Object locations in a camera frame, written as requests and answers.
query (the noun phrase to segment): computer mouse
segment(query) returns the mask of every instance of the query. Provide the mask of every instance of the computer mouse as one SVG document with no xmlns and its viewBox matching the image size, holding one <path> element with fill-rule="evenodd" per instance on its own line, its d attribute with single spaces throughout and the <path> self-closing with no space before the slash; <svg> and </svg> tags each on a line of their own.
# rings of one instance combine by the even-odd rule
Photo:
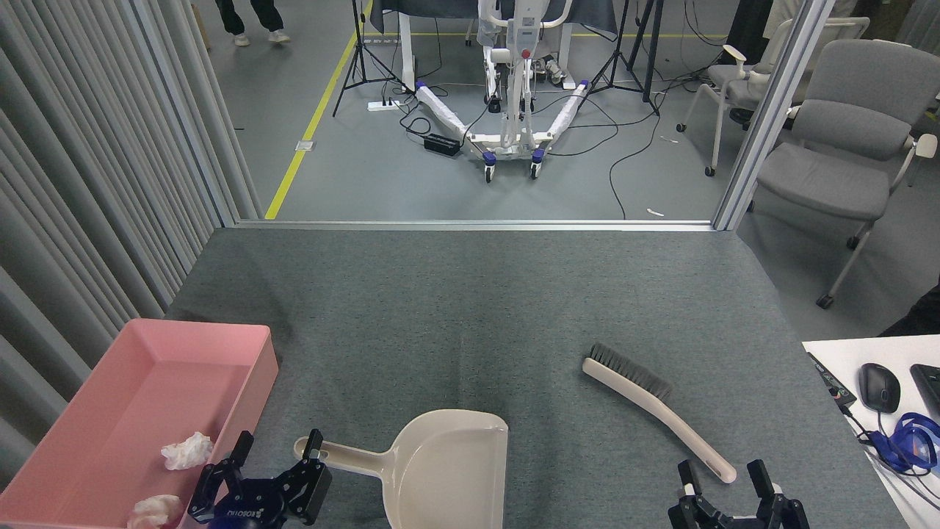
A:
<svg viewBox="0 0 940 529">
<path fill-rule="evenodd" d="M 862 404 L 875 411 L 894 413 L 901 401 L 901 383 L 894 373 L 877 363 L 866 363 L 858 372 Z"/>
</svg>

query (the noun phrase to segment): white chair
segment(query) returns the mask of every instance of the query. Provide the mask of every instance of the white chair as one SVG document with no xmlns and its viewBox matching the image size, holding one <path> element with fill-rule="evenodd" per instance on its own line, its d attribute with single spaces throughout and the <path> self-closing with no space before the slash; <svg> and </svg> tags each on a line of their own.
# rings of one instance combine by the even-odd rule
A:
<svg viewBox="0 0 940 529">
<path fill-rule="evenodd" d="M 703 83 L 698 87 L 692 105 L 689 106 L 689 110 L 685 114 L 685 119 L 676 125 L 677 131 L 685 132 L 686 123 L 692 117 L 692 111 L 698 103 L 698 96 L 702 93 L 708 94 L 718 103 L 718 116 L 714 125 L 712 162 L 705 167 L 706 175 L 714 176 L 714 169 L 718 165 L 718 146 L 721 144 L 721 126 L 725 118 L 725 111 L 730 108 L 757 109 L 760 100 L 767 93 L 770 74 L 774 71 L 776 63 L 780 59 L 783 45 L 790 35 L 792 25 L 793 20 L 788 20 L 776 29 L 774 36 L 764 50 L 763 56 L 760 58 L 760 62 L 753 67 L 745 66 L 744 62 L 747 61 L 747 58 L 729 44 L 725 44 L 724 49 L 734 57 L 737 64 L 716 64 L 709 67 L 708 75 L 714 86 Z M 820 39 L 816 43 L 815 51 L 810 56 L 800 85 L 793 95 L 794 103 L 803 101 L 809 77 L 816 68 L 816 61 L 823 47 L 833 40 L 858 39 L 868 27 L 869 19 L 866 17 L 831 18 L 826 20 Z"/>
</svg>

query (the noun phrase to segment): crumpled tissue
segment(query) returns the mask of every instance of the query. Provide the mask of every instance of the crumpled tissue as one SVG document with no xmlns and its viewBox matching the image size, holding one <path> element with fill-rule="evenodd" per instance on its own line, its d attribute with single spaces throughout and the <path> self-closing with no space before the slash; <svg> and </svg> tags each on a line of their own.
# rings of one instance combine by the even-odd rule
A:
<svg viewBox="0 0 940 529">
<path fill-rule="evenodd" d="M 161 494 L 137 502 L 127 520 L 127 529 L 160 529 L 182 515 L 182 502 L 177 496 Z"/>
<path fill-rule="evenodd" d="M 169 471 L 181 471 L 204 465 L 212 455 L 212 440 L 196 432 L 183 442 L 168 444 L 160 450 Z"/>
</svg>

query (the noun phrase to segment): gray chair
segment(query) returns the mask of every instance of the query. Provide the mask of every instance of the gray chair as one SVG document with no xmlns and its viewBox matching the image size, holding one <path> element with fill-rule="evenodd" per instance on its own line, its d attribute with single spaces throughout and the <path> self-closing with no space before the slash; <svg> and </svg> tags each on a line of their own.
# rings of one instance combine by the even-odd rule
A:
<svg viewBox="0 0 940 529">
<path fill-rule="evenodd" d="M 790 111 L 800 144 L 778 145 L 758 175 L 758 184 L 782 199 L 862 222 L 847 243 L 854 253 L 817 299 L 820 307 L 832 305 L 912 158 L 936 152 L 935 136 L 915 141 L 910 133 L 938 92 L 940 57 L 883 40 L 837 40 L 822 50 L 803 104 Z M 904 153 L 903 164 L 890 175 L 812 151 L 807 142 L 882 161 Z"/>
<path fill-rule="evenodd" d="M 714 169 L 718 165 L 718 146 L 721 143 L 721 128 L 725 112 L 730 108 L 757 110 L 764 94 L 767 93 L 770 74 L 774 71 L 776 63 L 780 59 L 783 45 L 787 42 L 787 37 L 790 36 L 792 25 L 793 20 L 788 20 L 776 29 L 770 42 L 767 43 L 763 55 L 760 56 L 760 62 L 753 67 L 745 66 L 746 57 L 729 44 L 725 44 L 724 49 L 730 56 L 734 57 L 737 64 L 715 64 L 709 67 L 708 75 L 713 86 L 703 83 L 698 87 L 696 96 L 685 113 L 685 119 L 682 123 L 676 125 L 677 131 L 685 132 L 686 123 L 692 117 L 692 111 L 695 109 L 698 97 L 702 93 L 707 94 L 718 103 L 718 116 L 714 124 L 712 162 L 705 167 L 706 175 L 714 176 Z M 810 56 L 807 67 L 803 71 L 800 85 L 793 95 L 794 103 L 803 101 L 809 78 L 815 70 L 816 62 L 823 47 L 833 40 L 858 39 L 868 27 L 869 19 L 866 17 L 830 18 L 826 20 L 819 40 L 816 41 L 816 49 L 813 55 Z"/>
</svg>

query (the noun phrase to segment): tripod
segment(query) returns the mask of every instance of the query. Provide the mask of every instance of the tripod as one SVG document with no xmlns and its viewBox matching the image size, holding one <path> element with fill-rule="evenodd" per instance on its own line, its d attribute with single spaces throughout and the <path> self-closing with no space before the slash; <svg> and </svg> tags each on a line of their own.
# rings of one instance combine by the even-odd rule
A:
<svg viewBox="0 0 940 529">
<path fill-rule="evenodd" d="M 659 43 L 659 26 L 660 22 L 663 20 L 664 2 L 665 0 L 647 0 L 647 5 L 643 9 L 643 18 L 639 20 L 639 27 L 636 29 L 634 49 L 630 53 L 630 60 L 627 60 L 626 57 L 623 56 L 621 46 L 623 45 L 623 31 L 627 24 L 627 7 L 630 5 L 630 0 L 623 0 L 623 14 L 620 16 L 620 27 L 617 31 L 617 46 L 614 48 L 614 53 L 611 54 L 610 58 L 607 59 L 607 62 L 605 62 L 601 69 L 597 72 L 597 75 L 594 76 L 594 79 L 590 83 L 590 90 L 587 92 L 588 94 L 597 93 L 608 88 L 618 88 L 631 92 L 640 92 L 643 94 L 643 103 L 649 103 L 653 112 L 659 116 L 659 107 L 656 106 L 656 103 L 650 98 L 650 89 L 652 87 L 652 74 L 656 67 L 656 45 Z M 653 14 L 653 17 L 652 32 L 650 33 L 650 57 L 647 61 L 646 82 L 641 83 L 639 78 L 636 76 L 636 73 L 634 72 L 634 64 L 636 63 L 636 55 L 639 53 L 640 45 L 643 43 L 643 34 L 646 32 L 651 13 Z M 617 77 L 618 59 L 623 63 L 623 66 L 626 67 L 627 72 L 629 72 L 633 77 L 634 81 L 636 82 L 636 88 L 621 87 L 614 84 L 614 79 Z M 604 74 L 608 68 L 610 68 L 610 75 L 607 76 L 606 84 L 598 87 L 598 83 L 604 77 Z"/>
<path fill-rule="evenodd" d="M 362 28 L 361 25 L 366 23 L 366 14 L 359 12 L 359 7 L 356 5 L 356 0 L 352 0 L 352 18 L 355 21 L 355 53 L 352 54 L 352 62 L 350 62 L 350 68 L 346 71 L 346 80 L 343 81 L 343 88 L 339 91 L 339 97 L 337 97 L 337 104 L 333 107 L 333 117 L 337 116 L 337 110 L 339 109 L 339 102 L 343 100 L 343 93 L 350 89 L 366 85 L 368 83 L 383 83 L 386 81 L 398 81 L 402 86 L 404 82 L 395 75 L 390 68 L 385 66 L 378 57 L 373 54 L 369 48 L 366 47 L 366 44 L 362 41 Z M 364 53 L 369 54 L 372 58 L 372 62 L 379 67 L 380 70 L 386 73 L 385 77 L 379 77 L 377 79 L 369 79 L 366 75 L 366 56 Z M 359 70 L 362 71 L 362 80 L 355 81 L 350 84 L 350 78 L 353 76 L 353 70 L 356 69 L 356 61 L 359 62 Z"/>
</svg>

